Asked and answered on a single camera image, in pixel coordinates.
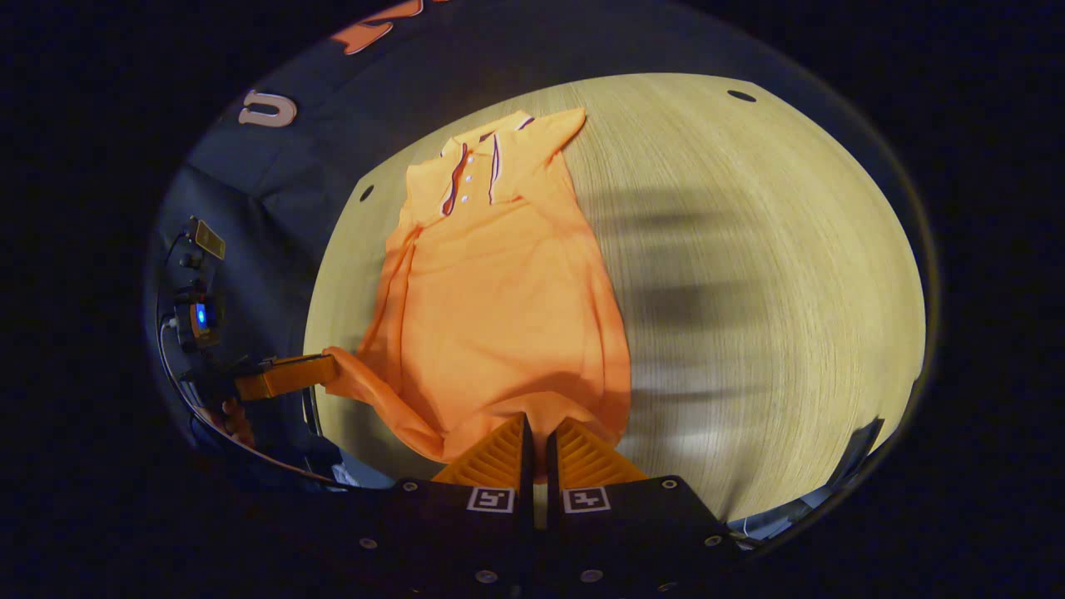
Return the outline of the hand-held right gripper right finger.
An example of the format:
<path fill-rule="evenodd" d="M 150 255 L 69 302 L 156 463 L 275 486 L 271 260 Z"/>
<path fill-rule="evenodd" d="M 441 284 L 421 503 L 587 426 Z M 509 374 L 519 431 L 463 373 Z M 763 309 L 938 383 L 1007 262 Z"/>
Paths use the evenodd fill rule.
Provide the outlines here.
<path fill-rule="evenodd" d="M 587 426 L 547 441 L 545 577 L 559 598 L 697 598 L 741 547 L 682 477 L 650 477 Z"/>

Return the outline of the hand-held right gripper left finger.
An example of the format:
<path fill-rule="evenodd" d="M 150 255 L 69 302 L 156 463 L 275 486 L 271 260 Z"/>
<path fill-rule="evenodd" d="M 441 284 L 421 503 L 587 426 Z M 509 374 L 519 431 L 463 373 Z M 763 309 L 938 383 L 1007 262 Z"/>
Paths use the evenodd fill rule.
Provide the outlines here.
<path fill-rule="evenodd" d="M 517 598 L 528 579 L 535 443 L 518 414 L 430 480 L 339 493 L 354 569 L 383 598 Z"/>

